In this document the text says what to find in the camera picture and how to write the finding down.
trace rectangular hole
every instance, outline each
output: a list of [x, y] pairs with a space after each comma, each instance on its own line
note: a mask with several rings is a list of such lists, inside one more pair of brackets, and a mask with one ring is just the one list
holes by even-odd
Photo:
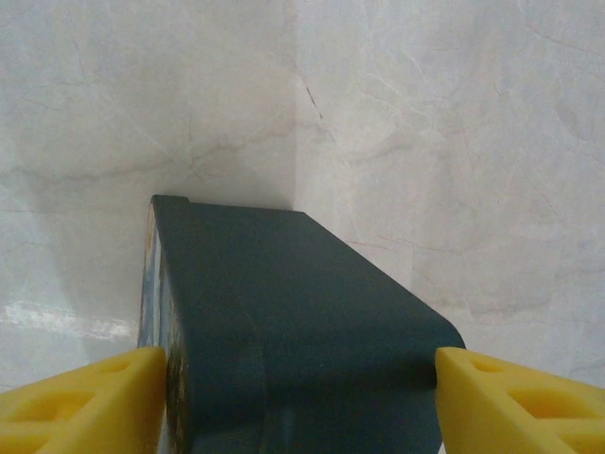
[[0, 452], [2, 454], [34, 454], [48, 442], [43, 437], [0, 437]]
[[605, 434], [570, 434], [561, 437], [578, 454], [603, 454]]
[[94, 393], [85, 392], [41, 395], [14, 412], [9, 421], [12, 423], [67, 421], [94, 396]]
[[559, 390], [511, 390], [509, 396], [536, 419], [598, 418], [574, 395]]

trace yellow plastic piece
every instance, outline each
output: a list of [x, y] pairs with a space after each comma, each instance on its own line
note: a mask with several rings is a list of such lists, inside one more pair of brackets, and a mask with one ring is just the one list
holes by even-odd
[[436, 366], [447, 454], [605, 454], [605, 390], [451, 347]]
[[156, 452], [165, 368], [146, 347], [0, 394], [0, 453]]

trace dark teal object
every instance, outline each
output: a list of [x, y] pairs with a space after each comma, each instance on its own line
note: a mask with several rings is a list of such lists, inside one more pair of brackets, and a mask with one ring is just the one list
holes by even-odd
[[168, 352], [179, 453], [439, 450], [456, 328], [304, 213], [155, 196], [140, 345]]

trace white marble tile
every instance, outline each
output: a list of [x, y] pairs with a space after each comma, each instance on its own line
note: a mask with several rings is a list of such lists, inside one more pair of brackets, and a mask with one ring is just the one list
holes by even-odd
[[0, 385], [134, 345], [149, 197], [293, 207], [605, 385], [598, 0], [0, 7]]

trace label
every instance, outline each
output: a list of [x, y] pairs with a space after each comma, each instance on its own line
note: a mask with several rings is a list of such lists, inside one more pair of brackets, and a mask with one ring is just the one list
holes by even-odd
[[158, 452], [177, 453], [184, 448], [187, 419], [186, 377], [181, 324], [174, 307], [162, 242], [153, 205], [147, 220], [147, 245], [141, 295], [141, 325], [138, 346], [161, 346], [166, 351], [166, 411]]

